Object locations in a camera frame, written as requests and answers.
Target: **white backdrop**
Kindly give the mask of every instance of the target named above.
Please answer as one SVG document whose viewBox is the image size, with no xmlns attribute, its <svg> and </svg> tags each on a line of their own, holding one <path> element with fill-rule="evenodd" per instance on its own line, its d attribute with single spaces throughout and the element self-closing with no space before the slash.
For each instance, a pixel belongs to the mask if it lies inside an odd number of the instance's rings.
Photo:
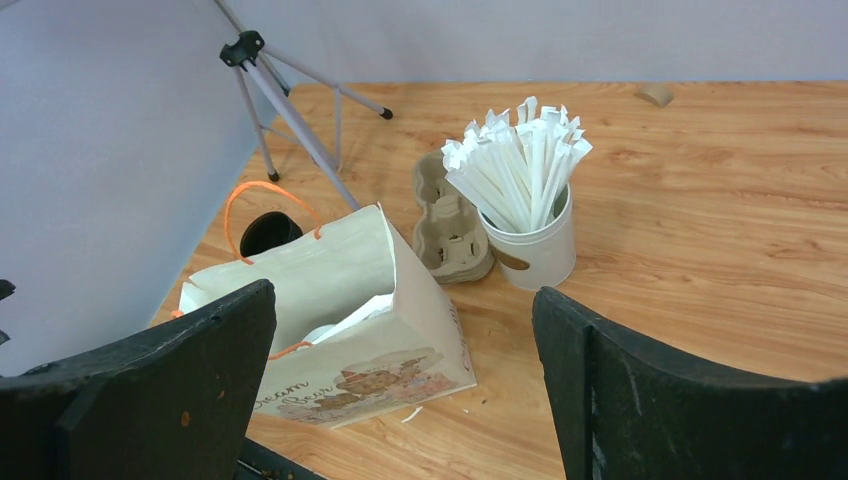
<svg viewBox="0 0 848 480">
<path fill-rule="evenodd" d="M 0 10 L 0 375 L 149 325 L 255 148 L 235 39 L 211 0 Z"/>
<path fill-rule="evenodd" d="M 348 82 L 848 79 L 845 0 L 227 1 Z"/>
</svg>

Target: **small wooden object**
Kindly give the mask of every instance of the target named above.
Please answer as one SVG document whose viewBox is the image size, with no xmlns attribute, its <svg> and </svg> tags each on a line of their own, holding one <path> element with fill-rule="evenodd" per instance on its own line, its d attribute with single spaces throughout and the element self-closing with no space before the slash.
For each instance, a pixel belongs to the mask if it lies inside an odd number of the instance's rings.
<svg viewBox="0 0 848 480">
<path fill-rule="evenodd" d="M 636 92 L 636 96 L 653 103 L 654 105 L 665 108 L 674 99 L 674 94 L 665 85 L 661 83 L 646 83 Z"/>
</svg>

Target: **paper-wrapped straw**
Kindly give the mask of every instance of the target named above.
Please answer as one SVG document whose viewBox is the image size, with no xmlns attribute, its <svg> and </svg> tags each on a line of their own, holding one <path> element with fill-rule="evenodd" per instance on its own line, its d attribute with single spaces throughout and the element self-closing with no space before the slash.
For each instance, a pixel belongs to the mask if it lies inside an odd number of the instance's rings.
<svg viewBox="0 0 848 480">
<path fill-rule="evenodd" d="M 516 108 L 471 121 L 463 141 L 442 148 L 447 180 L 501 230 L 527 233 L 554 219 L 553 205 L 571 174 L 592 149 L 583 138 L 580 117 L 569 120 L 565 106 L 542 106 L 536 97 Z"/>
</svg>

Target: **bag handle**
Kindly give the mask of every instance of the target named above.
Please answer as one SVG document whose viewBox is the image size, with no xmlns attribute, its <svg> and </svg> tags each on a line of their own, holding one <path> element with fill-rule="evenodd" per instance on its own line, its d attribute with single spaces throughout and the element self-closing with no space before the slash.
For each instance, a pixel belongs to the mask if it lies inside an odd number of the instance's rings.
<svg viewBox="0 0 848 480">
<path fill-rule="evenodd" d="M 288 355 L 288 354 L 292 353 L 293 351 L 297 350 L 300 347 L 311 347 L 311 346 L 312 346 L 312 344 L 309 343 L 309 342 L 297 342 L 294 345 L 292 345 L 290 347 L 286 347 L 286 348 L 282 349 L 281 351 L 279 351 L 277 353 L 272 353 L 271 355 L 268 356 L 268 361 L 270 362 L 272 360 L 276 360 L 278 358 L 281 358 L 284 355 Z"/>
<path fill-rule="evenodd" d="M 233 193 L 230 194 L 230 198 L 227 199 L 227 206 L 226 208 L 224 208 L 224 235 L 226 235 L 227 237 L 227 244 L 230 246 L 230 251 L 233 252 L 236 258 L 248 265 L 253 265 L 253 260 L 241 256 L 241 252 L 239 252 L 236 248 L 236 244 L 235 242 L 233 242 L 233 236 L 230 233 L 230 210 L 232 210 L 233 202 L 236 198 L 241 196 L 242 193 L 253 187 L 262 187 L 266 190 L 271 190 L 272 192 L 281 193 L 294 200 L 295 203 L 303 207 L 307 212 L 309 212 L 310 215 L 312 215 L 312 218 L 315 219 L 315 222 L 318 225 L 317 227 L 315 227 L 315 240 L 321 238 L 321 227 L 323 226 L 323 223 L 321 222 L 321 217 L 319 217 L 315 209 L 310 207 L 306 202 L 295 197 L 288 191 L 274 185 L 273 183 L 263 181 L 244 182 L 233 190 Z"/>
</svg>

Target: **beige paper bag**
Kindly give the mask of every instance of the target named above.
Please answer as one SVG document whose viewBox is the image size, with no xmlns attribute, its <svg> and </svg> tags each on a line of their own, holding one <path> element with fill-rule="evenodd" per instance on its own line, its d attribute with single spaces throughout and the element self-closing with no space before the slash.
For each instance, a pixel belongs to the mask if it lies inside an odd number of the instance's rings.
<svg viewBox="0 0 848 480">
<path fill-rule="evenodd" d="M 476 385 L 456 310 L 378 206 L 315 233 L 183 284 L 180 310 L 188 312 L 270 280 L 270 358 L 336 324 L 320 343 L 269 360 L 254 411 L 338 427 Z"/>
</svg>

